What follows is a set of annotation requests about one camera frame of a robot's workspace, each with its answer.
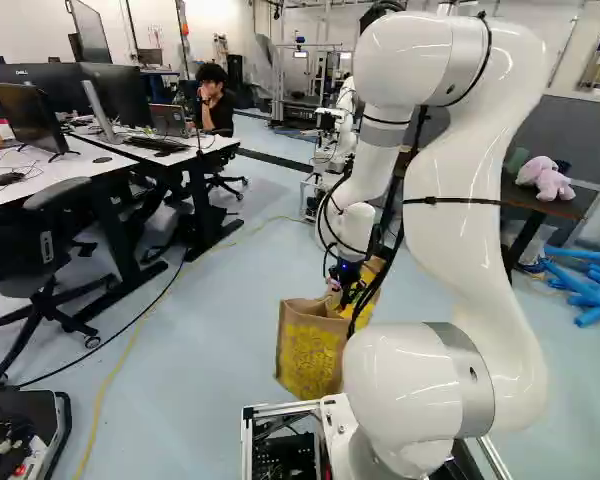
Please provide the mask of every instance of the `black office chair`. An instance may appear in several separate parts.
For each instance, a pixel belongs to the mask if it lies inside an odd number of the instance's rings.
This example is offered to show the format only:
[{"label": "black office chair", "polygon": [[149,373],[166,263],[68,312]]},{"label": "black office chair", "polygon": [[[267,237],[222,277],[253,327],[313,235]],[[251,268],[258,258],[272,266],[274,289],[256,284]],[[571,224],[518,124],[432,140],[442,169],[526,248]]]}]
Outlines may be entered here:
[{"label": "black office chair", "polygon": [[0,215],[0,293],[10,298],[28,298],[31,305],[0,317],[0,327],[26,318],[11,349],[0,363],[0,385],[7,369],[22,353],[42,318],[56,320],[67,332],[86,336],[85,347],[100,344],[98,330],[76,321],[58,306],[116,281],[112,274],[86,285],[54,295],[55,274],[71,260],[69,251],[85,247],[73,240],[82,228],[71,211],[73,203],[88,198],[91,180],[73,178],[56,183],[30,197],[21,209]]},{"label": "black office chair", "polygon": [[[211,133],[233,137],[233,130],[228,128],[213,130]],[[242,186],[246,187],[249,185],[249,179],[246,177],[224,177],[220,175],[220,173],[224,171],[224,167],[226,167],[228,163],[236,157],[237,149],[238,147],[236,145],[235,147],[225,148],[207,156],[207,169],[205,173],[211,175],[210,177],[205,178],[207,183],[207,192],[216,187],[224,188],[226,191],[233,193],[238,201],[242,201],[244,195],[232,188],[229,183],[240,182],[242,183]]]}]

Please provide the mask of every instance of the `black t-shirt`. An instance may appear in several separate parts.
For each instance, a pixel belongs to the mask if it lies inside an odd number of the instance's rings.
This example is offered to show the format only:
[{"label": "black t-shirt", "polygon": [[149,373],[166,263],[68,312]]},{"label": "black t-shirt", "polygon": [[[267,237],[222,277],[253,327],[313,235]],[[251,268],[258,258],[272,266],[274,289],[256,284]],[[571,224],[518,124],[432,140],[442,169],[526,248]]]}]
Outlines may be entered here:
[{"label": "black t-shirt", "polygon": [[[227,94],[222,95],[218,103],[210,109],[211,121],[215,127],[215,130],[229,129],[231,132],[219,132],[218,135],[222,137],[233,136],[233,102]],[[200,126],[202,126],[202,106],[200,107]]]}]

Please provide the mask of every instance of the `black hair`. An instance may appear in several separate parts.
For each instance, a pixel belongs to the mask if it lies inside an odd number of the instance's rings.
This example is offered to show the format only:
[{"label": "black hair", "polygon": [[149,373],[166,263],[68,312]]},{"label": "black hair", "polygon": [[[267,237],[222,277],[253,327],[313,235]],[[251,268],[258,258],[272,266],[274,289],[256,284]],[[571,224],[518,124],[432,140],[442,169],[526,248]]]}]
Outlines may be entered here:
[{"label": "black hair", "polygon": [[229,77],[227,72],[225,72],[220,65],[217,63],[207,62],[202,64],[196,72],[196,80],[198,82],[222,82],[223,87],[226,87]]}]

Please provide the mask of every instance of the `paper bag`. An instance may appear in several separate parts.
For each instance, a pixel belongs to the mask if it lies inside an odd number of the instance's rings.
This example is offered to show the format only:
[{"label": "paper bag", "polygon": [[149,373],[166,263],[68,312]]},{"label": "paper bag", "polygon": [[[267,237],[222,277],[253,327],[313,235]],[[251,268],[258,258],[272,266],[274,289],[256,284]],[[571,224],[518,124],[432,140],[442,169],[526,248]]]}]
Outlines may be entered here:
[{"label": "paper bag", "polygon": [[[372,258],[363,267],[363,280],[368,284],[383,264],[383,260]],[[378,291],[358,317],[356,331],[369,323],[379,295]],[[280,302],[276,378],[301,400],[341,391],[342,353],[353,305],[342,310],[339,302],[340,295],[333,292],[315,300]]]}]

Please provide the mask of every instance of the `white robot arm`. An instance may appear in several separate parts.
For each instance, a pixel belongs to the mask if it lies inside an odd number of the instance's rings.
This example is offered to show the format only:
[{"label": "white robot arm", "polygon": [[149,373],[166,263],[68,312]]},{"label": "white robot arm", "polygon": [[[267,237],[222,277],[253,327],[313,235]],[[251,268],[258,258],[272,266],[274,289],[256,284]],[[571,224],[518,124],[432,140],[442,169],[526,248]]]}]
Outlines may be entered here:
[{"label": "white robot arm", "polygon": [[[337,239],[317,227],[348,261],[367,249],[374,212],[363,202],[384,193],[415,105],[447,106],[451,124],[412,161],[404,199],[497,201],[505,151],[548,70],[544,44],[525,28],[402,12],[365,30],[354,73],[367,106],[351,176],[325,204]],[[360,445],[373,452],[369,465],[422,478],[454,438],[521,429],[543,411],[546,366],[502,264],[495,203],[404,205],[411,255],[459,303],[451,323],[372,325],[349,340],[344,391],[359,423],[358,467],[342,478],[362,478]]]},{"label": "white robot arm", "polygon": [[[354,95],[356,93],[353,77],[348,77],[342,84],[338,92],[338,99],[334,108],[320,107],[316,109],[318,114],[329,114],[335,118],[335,132],[332,135],[332,142],[336,145],[335,150],[327,150],[323,156],[329,159],[327,164],[343,165],[346,159],[355,151],[358,136],[353,132],[353,122],[355,114]],[[317,165],[324,164],[320,158]]]}]

